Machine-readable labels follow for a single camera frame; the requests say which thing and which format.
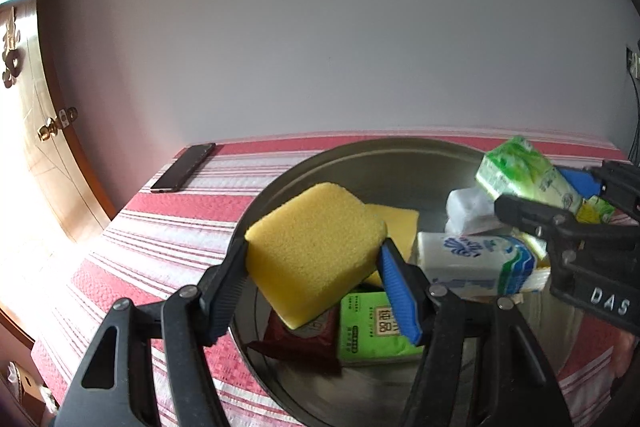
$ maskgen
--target door handle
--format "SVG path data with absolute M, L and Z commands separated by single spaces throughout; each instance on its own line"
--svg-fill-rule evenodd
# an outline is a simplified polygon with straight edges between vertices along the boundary
M 22 69 L 20 50 L 16 47 L 20 42 L 20 30 L 15 28 L 15 8 L 11 6 L 8 19 L 4 24 L 6 31 L 2 36 L 2 83 L 7 89 L 15 84 L 16 78 Z
M 78 119 L 78 110 L 75 107 L 60 109 L 56 118 L 47 118 L 45 124 L 38 129 L 38 139 L 41 142 L 58 135 L 58 131 L 71 125 Z

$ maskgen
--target yellow sponge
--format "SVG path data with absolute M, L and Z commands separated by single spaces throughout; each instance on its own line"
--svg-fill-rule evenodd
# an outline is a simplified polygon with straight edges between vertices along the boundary
M 345 188 L 322 183 L 264 216 L 244 237 L 247 272 L 295 329 L 376 269 L 386 225 Z
M 409 261 L 411 250 L 414 246 L 415 235 L 418 233 L 419 212 L 417 210 L 394 208 L 383 204 L 367 204 L 367 207 L 385 221 L 388 237 L 393 240 L 402 258 L 405 261 Z M 377 271 L 367 277 L 365 282 L 382 288 L 382 279 L 380 279 L 380 274 Z

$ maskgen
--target round metal tray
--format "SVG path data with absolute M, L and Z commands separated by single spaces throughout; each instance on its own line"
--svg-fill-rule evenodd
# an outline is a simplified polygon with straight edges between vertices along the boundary
M 418 229 L 442 232 L 445 203 L 454 188 L 469 187 L 482 152 L 420 138 L 367 140 L 322 152 L 293 167 L 252 202 L 235 237 L 290 198 L 320 182 L 347 188 L 365 203 L 420 212 Z M 338 376 L 304 371 L 246 347 L 264 334 L 271 307 L 249 279 L 231 325 L 244 361 L 270 396 L 310 427 L 388 426 L 398 423 L 415 376 L 416 362 L 343 368 Z M 521 305 L 552 367 L 560 369 L 575 342 L 581 314 L 548 293 L 530 294 Z M 464 425 L 473 375 L 475 341 L 465 341 L 454 422 Z

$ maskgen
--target smartphone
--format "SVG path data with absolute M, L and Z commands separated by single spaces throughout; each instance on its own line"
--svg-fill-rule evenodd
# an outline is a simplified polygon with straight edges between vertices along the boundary
M 214 143 L 205 143 L 189 147 L 151 186 L 151 192 L 177 192 L 180 190 L 215 146 Z

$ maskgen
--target green tissue pack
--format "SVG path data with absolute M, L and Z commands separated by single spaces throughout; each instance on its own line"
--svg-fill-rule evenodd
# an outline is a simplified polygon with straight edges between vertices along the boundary
M 565 208 L 574 215 L 582 205 L 578 191 L 522 136 L 514 136 L 485 154 L 476 180 L 494 200 L 501 194 L 514 194 Z M 544 241 L 524 233 L 516 236 L 541 260 L 546 257 Z
M 401 362 L 419 358 L 400 334 L 385 292 L 350 293 L 340 302 L 338 359 L 342 365 Z

